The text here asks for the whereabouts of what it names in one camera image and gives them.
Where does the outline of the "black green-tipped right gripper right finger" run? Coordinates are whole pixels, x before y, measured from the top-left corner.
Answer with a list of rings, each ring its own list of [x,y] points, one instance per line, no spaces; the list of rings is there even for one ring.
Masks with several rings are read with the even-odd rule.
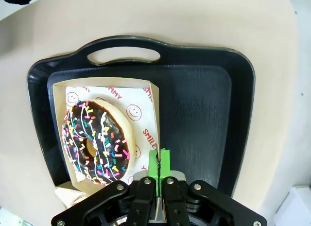
[[[203,180],[188,184],[172,171],[170,152],[161,150],[160,195],[169,226],[265,226],[267,220]]]

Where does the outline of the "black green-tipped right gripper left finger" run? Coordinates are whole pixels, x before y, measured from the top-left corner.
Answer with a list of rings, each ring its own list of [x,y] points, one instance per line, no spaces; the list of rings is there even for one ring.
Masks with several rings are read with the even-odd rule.
[[[149,169],[135,173],[131,184],[115,181],[54,216],[53,226],[148,226],[157,218],[158,159],[149,153]]]

